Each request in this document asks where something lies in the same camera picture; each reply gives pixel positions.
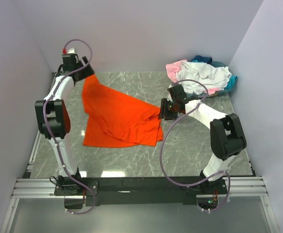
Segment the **orange t shirt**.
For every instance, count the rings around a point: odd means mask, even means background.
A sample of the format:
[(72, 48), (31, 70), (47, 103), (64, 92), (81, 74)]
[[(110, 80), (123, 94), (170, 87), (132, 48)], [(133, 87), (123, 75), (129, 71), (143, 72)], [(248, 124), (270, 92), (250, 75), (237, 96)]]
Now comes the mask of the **orange t shirt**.
[(163, 140), (158, 107), (101, 84), (95, 75), (85, 79), (82, 101), (88, 114), (84, 146), (154, 147)]

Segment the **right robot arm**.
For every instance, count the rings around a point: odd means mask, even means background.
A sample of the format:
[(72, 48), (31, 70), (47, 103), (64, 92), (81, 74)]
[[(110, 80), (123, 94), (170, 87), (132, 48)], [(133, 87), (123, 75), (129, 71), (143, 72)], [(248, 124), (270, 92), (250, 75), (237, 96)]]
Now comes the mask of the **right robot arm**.
[(164, 176), (172, 183), (182, 187), (199, 185), (203, 193), (209, 194), (224, 176), (231, 160), (247, 147), (247, 141), (237, 114), (225, 114), (217, 111), (202, 100), (187, 96), (182, 85), (176, 84), (167, 89), (171, 100), (161, 99), (158, 119), (174, 120), (175, 126), (182, 118), (192, 117), (210, 130), (212, 156), (200, 173), (200, 181), (194, 184), (179, 184), (165, 172), (162, 163), (163, 146), (159, 153), (159, 162)]

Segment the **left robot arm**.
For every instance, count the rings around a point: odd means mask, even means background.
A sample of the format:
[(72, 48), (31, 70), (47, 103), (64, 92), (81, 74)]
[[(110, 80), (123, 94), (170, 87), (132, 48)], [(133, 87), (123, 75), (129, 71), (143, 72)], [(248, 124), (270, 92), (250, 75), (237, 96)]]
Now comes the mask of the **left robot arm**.
[(54, 151), (59, 168), (59, 186), (65, 179), (66, 190), (72, 195), (82, 192), (83, 183), (77, 163), (72, 157), (69, 146), (71, 120), (65, 105), (65, 99), (75, 84), (94, 74), (87, 57), (79, 59), (76, 52), (64, 50), (63, 63), (59, 66), (54, 84), (43, 100), (35, 102), (35, 113), (39, 132), (49, 141)]

